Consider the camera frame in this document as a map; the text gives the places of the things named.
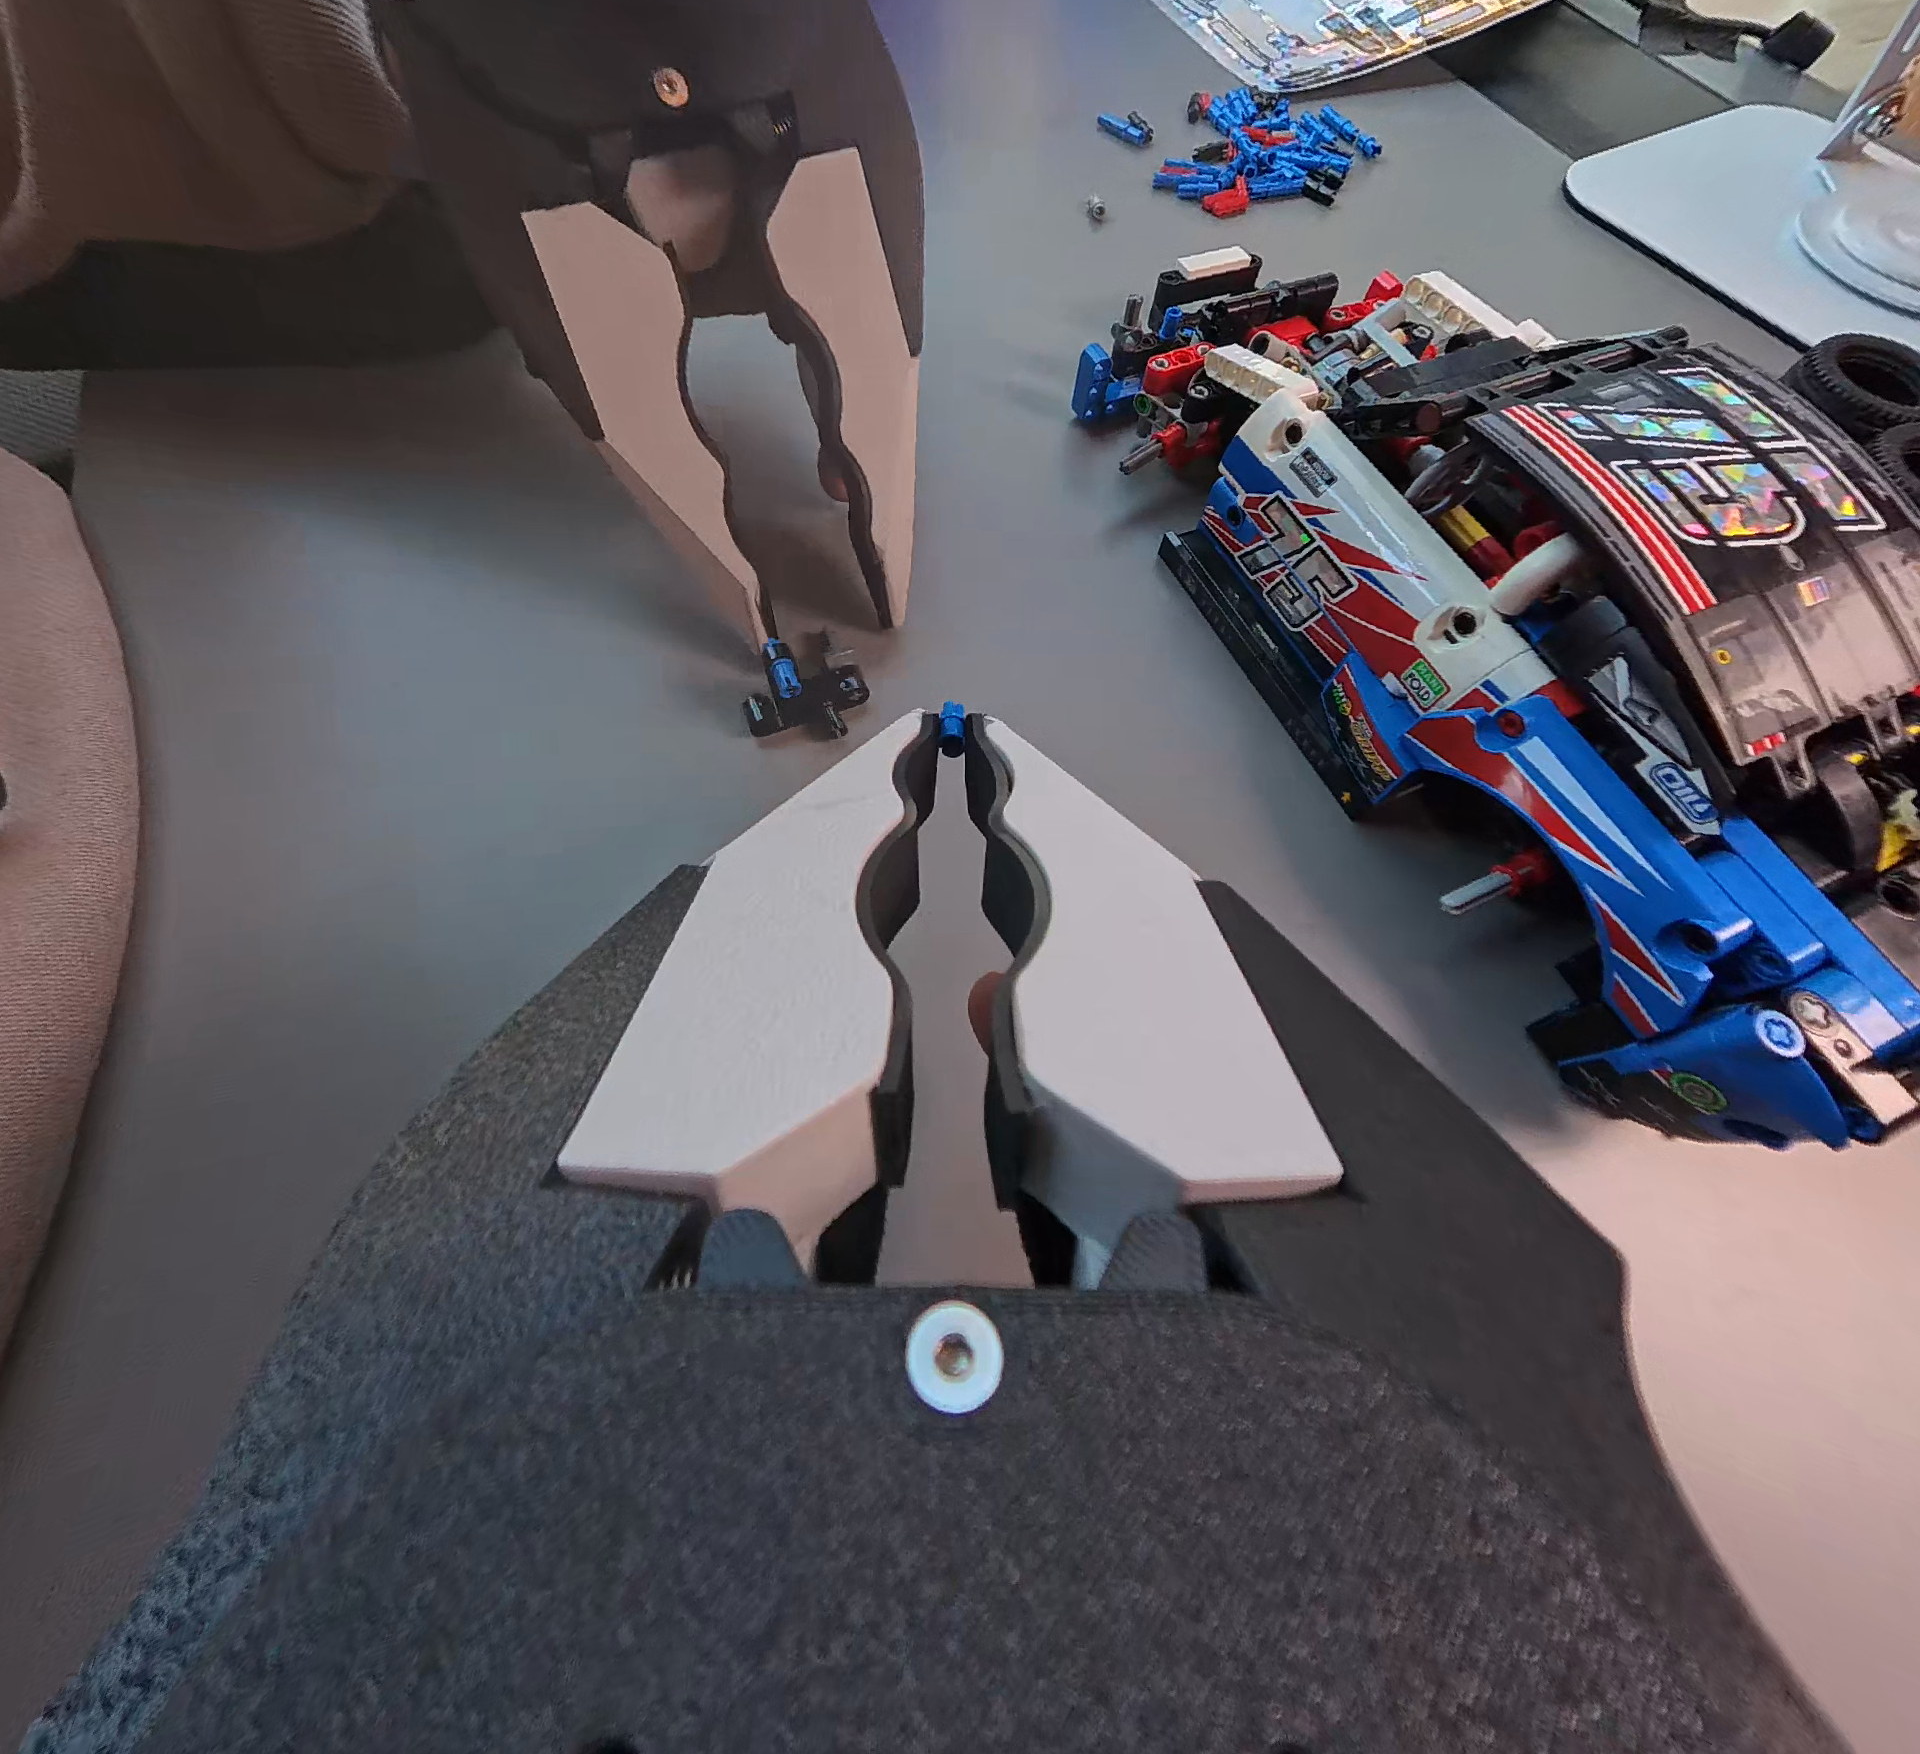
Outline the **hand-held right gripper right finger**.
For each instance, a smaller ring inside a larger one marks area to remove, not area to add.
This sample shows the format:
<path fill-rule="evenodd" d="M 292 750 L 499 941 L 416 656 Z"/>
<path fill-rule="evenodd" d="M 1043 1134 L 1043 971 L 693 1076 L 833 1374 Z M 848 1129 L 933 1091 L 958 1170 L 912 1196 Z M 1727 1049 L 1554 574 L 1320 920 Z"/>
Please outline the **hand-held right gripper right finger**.
<path fill-rule="evenodd" d="M 1039 1284 L 1097 1287 L 1156 1214 L 1333 1191 L 1341 1164 L 1197 874 L 988 715 L 967 721 L 997 1201 Z"/>

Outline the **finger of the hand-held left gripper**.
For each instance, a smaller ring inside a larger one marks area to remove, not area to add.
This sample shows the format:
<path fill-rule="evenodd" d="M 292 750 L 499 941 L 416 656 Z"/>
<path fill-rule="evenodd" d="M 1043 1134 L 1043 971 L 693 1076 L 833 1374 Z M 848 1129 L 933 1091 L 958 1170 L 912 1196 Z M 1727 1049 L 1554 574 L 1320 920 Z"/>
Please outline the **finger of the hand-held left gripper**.
<path fill-rule="evenodd" d="M 790 341 L 819 431 L 819 477 L 876 626 L 906 613 L 915 557 L 921 359 L 908 342 L 876 212 L 855 149 L 752 155 L 752 220 L 770 320 Z"/>
<path fill-rule="evenodd" d="M 603 208 L 529 210 L 524 228 L 595 409 L 595 444 L 685 572 L 752 651 L 770 637 L 741 552 L 724 457 L 685 387 L 691 318 L 674 261 Z"/>

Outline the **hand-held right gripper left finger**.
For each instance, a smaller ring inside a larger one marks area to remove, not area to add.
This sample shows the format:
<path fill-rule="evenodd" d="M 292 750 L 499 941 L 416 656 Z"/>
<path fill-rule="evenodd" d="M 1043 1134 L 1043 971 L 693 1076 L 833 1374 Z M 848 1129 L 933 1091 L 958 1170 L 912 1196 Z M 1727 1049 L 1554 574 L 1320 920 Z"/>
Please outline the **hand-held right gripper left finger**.
<path fill-rule="evenodd" d="M 939 718 L 912 711 L 704 865 L 558 1149 L 578 1186 L 762 1210 L 815 1272 L 821 1238 L 898 1186 L 912 1125 L 910 992 Z"/>

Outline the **small black brick beam assembly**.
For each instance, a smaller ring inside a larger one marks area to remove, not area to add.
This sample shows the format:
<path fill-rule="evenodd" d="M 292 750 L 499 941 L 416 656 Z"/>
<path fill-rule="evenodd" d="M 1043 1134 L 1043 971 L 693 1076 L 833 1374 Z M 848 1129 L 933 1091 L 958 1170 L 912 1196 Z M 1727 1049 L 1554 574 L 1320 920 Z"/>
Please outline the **small black brick beam assembly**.
<path fill-rule="evenodd" d="M 871 686 L 852 648 L 828 627 L 818 631 L 804 645 L 811 669 L 787 642 L 776 637 L 762 645 L 765 688 L 743 698 L 747 727 L 756 738 L 795 730 L 818 738 L 843 738 L 850 732 L 848 713 L 871 701 Z"/>

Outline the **toy brick race car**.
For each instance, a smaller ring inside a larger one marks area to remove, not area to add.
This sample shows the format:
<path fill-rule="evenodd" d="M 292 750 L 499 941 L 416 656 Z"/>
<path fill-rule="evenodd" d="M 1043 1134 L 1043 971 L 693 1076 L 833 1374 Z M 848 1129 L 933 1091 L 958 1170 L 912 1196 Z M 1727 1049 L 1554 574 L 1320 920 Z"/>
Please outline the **toy brick race car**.
<path fill-rule="evenodd" d="M 1562 342 L 1240 247 L 1131 297 L 1071 414 L 1214 477 L 1159 557 L 1349 814 L 1491 813 L 1445 911 L 1585 915 L 1528 1028 L 1572 1095 L 1770 1149 L 1917 1125 L 1919 518 L 1869 440 L 1677 324 Z"/>

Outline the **grey desk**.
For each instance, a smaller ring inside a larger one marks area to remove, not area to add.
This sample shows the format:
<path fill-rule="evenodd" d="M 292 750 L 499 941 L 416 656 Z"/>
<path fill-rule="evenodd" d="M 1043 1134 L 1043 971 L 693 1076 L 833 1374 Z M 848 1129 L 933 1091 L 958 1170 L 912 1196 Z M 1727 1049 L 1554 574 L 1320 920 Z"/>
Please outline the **grey desk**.
<path fill-rule="evenodd" d="M 793 353 L 695 331 L 782 626 L 860 651 L 858 736 L 960 698 L 1238 888 L 1614 1240 L 1645 1401 L 1744 1600 L 1856 1750 L 1917 1750 L 1917 1134 L 1685 1145 L 1569 1105 L 1525 1027 L 1574 939 L 1449 920 L 1483 854 L 1356 825 L 1158 563 L 1192 518 L 1073 429 L 1086 341 L 1201 242 L 1099 110 L 1214 65 L 1143 0 L 874 0 L 928 203 L 919 530 L 880 634 Z M 1084 199 L 1113 223 L 1089 228 Z M 148 841 L 118 1015 L 5 1376 L 5 1750 L 200 1494 L 334 1217 L 581 951 L 858 741 L 756 743 L 707 592 L 504 341 L 114 373 L 76 507 Z"/>

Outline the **pile of blue red pins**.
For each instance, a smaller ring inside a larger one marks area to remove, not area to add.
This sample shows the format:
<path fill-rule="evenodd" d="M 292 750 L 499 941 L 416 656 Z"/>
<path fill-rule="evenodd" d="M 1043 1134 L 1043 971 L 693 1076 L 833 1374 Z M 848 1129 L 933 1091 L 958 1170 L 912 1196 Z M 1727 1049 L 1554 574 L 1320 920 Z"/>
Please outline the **pile of blue red pins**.
<path fill-rule="evenodd" d="M 1162 161 L 1150 186 L 1214 220 L 1292 201 L 1331 210 L 1354 169 L 1385 153 L 1383 140 L 1349 113 L 1292 105 L 1269 87 L 1197 90 L 1188 127 L 1201 139 L 1183 159 Z"/>

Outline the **person's beige sweatshirt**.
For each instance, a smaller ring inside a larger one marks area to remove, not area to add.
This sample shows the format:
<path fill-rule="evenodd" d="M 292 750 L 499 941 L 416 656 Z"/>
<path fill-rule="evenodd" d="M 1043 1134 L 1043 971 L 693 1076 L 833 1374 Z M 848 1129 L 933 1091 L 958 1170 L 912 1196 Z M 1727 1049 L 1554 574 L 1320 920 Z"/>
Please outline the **person's beige sweatshirt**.
<path fill-rule="evenodd" d="M 74 506 L 3 457 L 3 1339 L 102 1059 L 140 841 L 132 691 Z"/>

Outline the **white book stand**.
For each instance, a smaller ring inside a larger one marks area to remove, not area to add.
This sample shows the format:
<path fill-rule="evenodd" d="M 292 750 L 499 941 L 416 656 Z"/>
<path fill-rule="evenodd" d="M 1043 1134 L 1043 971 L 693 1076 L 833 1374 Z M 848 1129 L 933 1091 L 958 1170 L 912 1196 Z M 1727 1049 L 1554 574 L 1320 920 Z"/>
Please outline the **white book stand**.
<path fill-rule="evenodd" d="M 1919 11 L 1828 123 L 1724 110 L 1572 163 L 1583 214 L 1755 324 L 1919 346 Z"/>

